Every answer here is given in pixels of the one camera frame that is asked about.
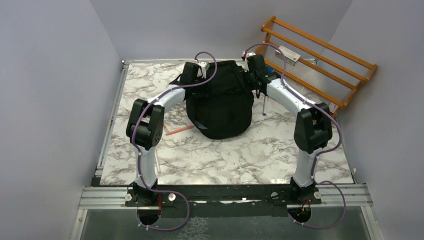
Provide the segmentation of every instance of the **wall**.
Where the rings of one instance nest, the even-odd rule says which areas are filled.
[[[210,51],[239,58],[260,43],[271,16],[329,41],[352,0],[91,0],[125,60],[193,58]],[[295,33],[284,34],[294,40]],[[322,47],[311,46],[322,51]]]
[[[0,1],[0,239],[69,239],[121,67],[88,0]]]
[[[353,0],[330,43],[378,65],[339,114],[384,239],[422,239],[424,1]]]

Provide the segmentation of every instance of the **cable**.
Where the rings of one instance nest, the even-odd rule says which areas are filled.
[[[156,103],[159,99],[163,98],[164,96],[166,96],[166,95],[167,95],[168,93],[170,93],[171,91],[173,91],[173,90],[177,90],[177,89],[182,89],[182,88],[192,88],[192,87],[197,87],[197,86],[200,86],[200,85],[203,85],[203,84],[208,83],[210,80],[212,80],[212,79],[215,77],[215,74],[217,73],[217,68],[218,68],[217,60],[216,60],[216,59],[215,59],[215,57],[214,57],[212,54],[210,54],[209,52],[207,52],[207,51],[201,51],[201,52],[199,52],[198,54],[196,54],[196,56],[194,57],[194,59],[195,59],[195,60],[197,60],[198,62],[199,62],[199,60],[197,59],[197,57],[198,57],[200,54],[207,54],[207,55],[209,55],[210,57],[212,57],[213,62],[215,63],[215,69],[214,69],[214,71],[213,71],[212,76],[210,76],[210,78],[208,78],[207,80],[205,80],[205,81],[203,81],[203,82],[199,82],[199,83],[195,83],[195,84],[189,84],[189,85],[183,85],[183,86],[177,86],[177,87],[175,87],[175,88],[173,88],[173,89],[168,89],[168,90],[164,91],[161,95],[159,95],[157,98],[153,99],[151,102],[149,102],[149,103],[147,104],[147,106],[144,108],[143,112],[141,112],[141,115],[140,115],[140,117],[138,118],[137,123],[135,124],[134,131],[132,132],[131,142],[132,142],[132,144],[134,145],[134,147],[137,149],[137,164],[136,164],[136,165],[137,165],[138,172],[140,173],[140,175],[139,175],[140,180],[142,181],[142,183],[143,183],[144,187],[145,187],[147,190],[149,190],[149,191],[151,191],[151,192],[154,192],[154,193],[169,193],[169,194],[175,194],[175,195],[178,195],[178,196],[182,197],[182,199],[184,200],[184,202],[185,202],[185,204],[186,204],[186,206],[187,206],[187,215],[185,216],[184,221],[183,221],[180,225],[175,226],[175,227],[171,227],[171,228],[160,228],[160,227],[154,227],[154,226],[144,225],[144,224],[140,221],[139,215],[137,214],[138,226],[146,227],[146,229],[147,229],[147,230],[148,230],[148,229],[153,229],[153,230],[158,230],[158,231],[170,232],[170,231],[174,231],[174,230],[177,230],[177,229],[181,228],[181,227],[182,227],[182,226],[184,226],[184,225],[187,223],[187,221],[189,220],[189,216],[190,216],[190,204],[189,204],[189,201],[187,200],[187,198],[186,198],[184,195],[182,195],[181,193],[177,192],[177,191],[171,191],[171,190],[156,190],[156,189],[152,189],[152,188],[150,188],[150,187],[149,187],[149,185],[146,183],[145,179],[143,178],[143,174],[142,174],[142,166],[141,166],[141,162],[142,162],[142,151],[141,151],[140,147],[136,144],[136,132],[137,132],[137,128],[139,127],[140,122],[142,121],[142,118],[144,117],[144,115],[146,114],[146,112],[147,112],[147,110],[150,108],[150,106],[152,106],[152,105],[153,105],[154,103]]]
[[[308,106],[310,106],[310,107],[313,107],[313,108],[315,108],[316,110],[318,110],[318,111],[320,111],[322,114],[324,114],[327,118],[329,118],[333,123],[334,123],[334,125],[335,125],[335,127],[337,128],[337,131],[338,131],[338,143],[333,147],[333,148],[330,148],[330,149],[327,149],[327,150],[322,150],[322,151],[320,151],[320,152],[318,152],[316,155],[315,155],[315,157],[313,158],[313,162],[312,162],[312,167],[311,167],[311,169],[310,169],[310,177],[311,178],[313,178],[313,176],[314,176],[314,173],[315,173],[315,167],[316,167],[316,165],[317,165],[317,162],[318,162],[318,156],[319,155],[321,155],[321,154],[325,154],[325,153],[328,153],[328,152],[332,152],[332,151],[334,151],[334,150],[336,150],[338,147],[340,147],[340,145],[342,144],[342,130],[341,130],[341,128],[340,128],[340,125],[339,125],[339,123],[330,115],[330,114],[328,114],[326,111],[324,111],[324,110],[322,110],[321,108],[319,108],[318,106],[316,106],[315,104],[312,104],[312,103],[310,103],[309,101],[308,101],[308,99],[307,98],[304,98],[304,97],[301,97],[299,94],[297,94],[297,92],[294,90],[294,89],[292,89],[292,87],[286,82],[286,80],[284,80],[284,75],[286,74],[286,67],[287,67],[287,63],[286,63],[286,56],[284,56],[284,53],[283,53],[283,51],[281,51],[281,49],[279,49],[278,47],[276,47],[276,46],[274,46],[274,45],[272,45],[272,44],[270,44],[270,43],[267,43],[267,42],[263,42],[263,43],[258,43],[258,44],[255,44],[255,45],[253,45],[253,46],[251,46],[251,47],[249,47],[248,49],[246,49],[246,51],[244,51],[244,59],[246,60],[246,55],[247,55],[247,52],[250,50],[250,49],[252,49],[252,48],[254,48],[254,47],[256,47],[256,46],[259,46],[259,45],[268,45],[268,46],[270,46],[270,47],[272,47],[272,48],[274,48],[274,49],[276,49],[277,51],[279,51],[279,53],[282,55],[282,57],[283,57],[283,62],[284,62],[284,66],[283,66],[283,69],[282,69],[282,73],[281,73],[281,78],[280,78],[280,81],[281,81],[281,84],[283,85],[283,87],[284,88],[286,88],[293,96],[295,96],[299,101],[301,101],[301,102],[303,102],[303,103],[305,103],[306,105],[308,105]],[[341,215],[341,217],[339,218],[339,220],[337,221],[337,222],[335,222],[335,223],[333,223],[332,225],[330,225],[330,226],[326,226],[326,227],[320,227],[320,226],[312,226],[312,225],[308,225],[308,224],[304,224],[304,223],[300,223],[300,222],[298,222],[298,221],[296,221],[296,220],[294,220],[294,222],[295,223],[297,223],[297,224],[300,224],[300,225],[302,225],[302,226],[304,226],[304,227],[307,227],[307,228],[311,228],[311,229],[329,229],[329,228],[332,228],[332,227],[334,227],[334,226],[336,226],[336,225],[338,225],[342,220],[343,220],[343,218],[345,217],[345,214],[346,214],[346,200],[345,200],[345,196],[343,195],[343,192],[342,192],[342,190],[340,190],[340,188],[338,187],[338,186],[336,186],[334,183],[332,183],[331,181],[328,181],[328,180],[325,180],[325,181],[322,181],[322,182],[320,182],[320,183],[317,183],[317,185],[321,185],[321,184],[323,184],[323,183],[330,183],[330,184],[332,184],[339,192],[340,192],[340,194],[341,194],[341,198],[343,199],[343,214]]]
[[[329,183],[329,184],[333,185],[340,192],[341,198],[343,199],[343,213],[341,214],[341,217],[335,223],[328,225],[328,226],[313,226],[313,225],[309,225],[309,224],[306,224],[306,223],[303,223],[303,222],[299,222],[299,221],[295,220],[292,217],[292,215],[289,214],[290,218],[293,219],[294,223],[297,223],[297,224],[301,225],[302,227],[309,228],[309,229],[330,229],[330,228],[337,226],[339,223],[342,222],[342,220],[345,218],[346,210],[347,210],[345,195],[343,194],[342,190],[336,184],[334,184],[331,181],[325,180],[325,181],[322,181],[320,183],[317,183],[317,185],[323,185],[324,183]]]

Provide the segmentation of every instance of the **black cloth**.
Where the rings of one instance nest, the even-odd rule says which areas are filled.
[[[215,70],[207,70],[209,78]],[[233,60],[217,63],[215,77],[206,88],[191,89],[186,97],[187,115],[200,132],[210,139],[226,139],[244,133],[252,122],[254,96],[245,86],[242,67]]]

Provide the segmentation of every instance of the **marble surface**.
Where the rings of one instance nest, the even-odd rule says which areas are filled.
[[[162,92],[183,70],[183,63],[131,64],[123,87],[112,137],[101,176],[101,185],[126,185],[136,177],[133,146],[125,134],[134,100]],[[316,101],[313,95],[307,95]],[[252,123],[240,136],[211,140],[197,128],[166,136],[156,147],[161,173],[159,184],[286,184],[296,170],[298,148],[293,139],[295,118],[269,99],[262,115],[263,96],[255,99]],[[193,125],[185,102],[165,114],[170,130]],[[339,136],[333,129],[328,147]],[[352,183],[343,149],[320,156],[316,180]]]

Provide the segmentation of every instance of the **wooden rack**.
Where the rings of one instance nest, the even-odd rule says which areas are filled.
[[[359,73],[357,73],[357,72],[355,72],[353,70],[350,70],[350,69],[342,66],[341,64],[339,64],[339,63],[337,63],[337,62],[335,62],[335,61],[333,61],[333,60],[331,60],[331,59],[323,56],[322,54],[319,54],[316,51],[313,51],[313,50],[305,47],[304,45],[301,45],[301,44],[293,41],[292,39],[289,39],[288,37],[280,34],[279,32],[276,32],[274,30],[274,25],[279,25],[279,26],[284,27],[285,29],[288,29],[290,31],[293,31],[296,34],[299,34],[299,35],[301,35],[301,36],[309,39],[310,41],[313,41],[316,44],[319,44],[319,45],[323,46],[324,48],[329,49],[329,50],[331,50],[331,51],[333,51],[333,52],[335,52],[335,53],[337,53],[337,54],[339,54],[339,55],[341,55],[341,56],[349,59],[350,61],[353,61],[353,62],[355,62],[355,63],[357,63],[359,65],[364,66],[365,68],[368,69],[368,73],[366,75],[361,75],[361,74],[359,74]],[[283,21],[277,19],[275,16],[272,16],[270,19],[268,19],[268,21],[266,21],[262,25],[261,31],[264,32],[264,33],[266,33],[266,36],[265,36],[265,38],[263,40],[264,43],[269,43],[269,44],[272,44],[272,45],[274,45],[276,47],[280,47],[280,45],[278,45],[278,44],[276,44],[274,42],[271,42],[271,37],[272,36],[277,37],[278,39],[280,39],[280,40],[282,40],[282,41],[284,41],[284,42],[292,45],[293,47],[295,47],[295,48],[297,48],[297,49],[299,49],[299,50],[301,50],[301,51],[303,51],[303,52],[305,52],[305,53],[307,53],[307,54],[315,57],[316,59],[321,60],[321,61],[327,63],[331,67],[336,68],[336,69],[338,69],[338,70],[340,70],[340,71],[342,71],[342,72],[344,72],[344,73],[346,73],[346,74],[348,74],[348,75],[350,75],[350,76],[352,76],[352,77],[354,77],[354,78],[356,78],[356,79],[359,80],[357,84],[352,84],[352,83],[350,83],[350,82],[348,82],[346,80],[343,80],[341,77],[337,76],[336,74],[330,73],[330,72],[334,72],[334,71],[330,71],[329,72],[327,70],[324,70],[323,68],[321,68],[321,67],[319,67],[317,65],[312,64],[311,62],[305,60],[304,58],[300,58],[298,60],[298,62],[300,62],[300,63],[308,66],[309,68],[317,71],[318,73],[320,73],[320,74],[328,77],[326,79],[329,79],[329,81],[331,81],[331,80],[336,81],[337,83],[345,86],[346,88],[349,88],[350,91],[349,91],[348,95],[343,100],[340,100],[340,99],[334,97],[333,95],[331,95],[331,94],[329,94],[327,92],[324,92],[323,90],[319,89],[318,87],[310,84],[309,82],[305,81],[304,79],[300,78],[299,76],[294,75],[290,71],[287,70],[285,72],[285,76],[286,77],[292,79],[293,81],[295,81],[298,84],[300,84],[300,85],[308,88],[309,90],[313,91],[314,93],[318,94],[319,96],[321,96],[321,97],[323,97],[323,98],[331,101],[332,103],[336,104],[338,106],[338,108],[337,108],[336,111],[333,112],[333,115],[334,116],[337,114],[337,112],[340,109],[343,109],[343,108],[345,108],[348,105],[348,103],[351,101],[353,95],[358,90],[358,88],[361,85],[367,83],[371,79],[371,77],[373,76],[373,74],[375,73],[375,71],[377,69],[377,65],[371,64],[371,63],[369,63],[369,62],[367,62],[367,61],[365,61],[363,59],[360,59],[359,57],[356,57],[356,56],[354,56],[354,55],[352,55],[352,54],[350,54],[350,53],[348,53],[348,52],[346,52],[346,51],[344,51],[344,50],[342,50],[342,49],[340,49],[340,48],[338,48],[336,46],[333,46],[333,45],[329,44],[326,41],[323,41],[323,40],[321,40],[321,39],[319,39],[319,38],[317,38],[317,37],[315,37],[315,36],[313,36],[313,35],[311,35],[311,34],[309,34],[307,32],[302,31],[299,28],[296,28],[296,27],[294,27],[294,26],[292,26],[292,25],[290,25],[290,24],[288,24],[286,22],[283,22]],[[268,48],[269,48],[269,46],[267,46],[267,45],[261,45],[261,46],[259,46],[255,50],[255,52],[256,53],[259,53],[259,54],[263,54],[265,56],[265,52],[267,51]],[[266,57],[265,57],[265,63],[268,66],[274,68],[276,71],[278,71],[280,73],[283,70],[280,66],[278,66],[275,63],[273,63],[272,61],[270,61]]]

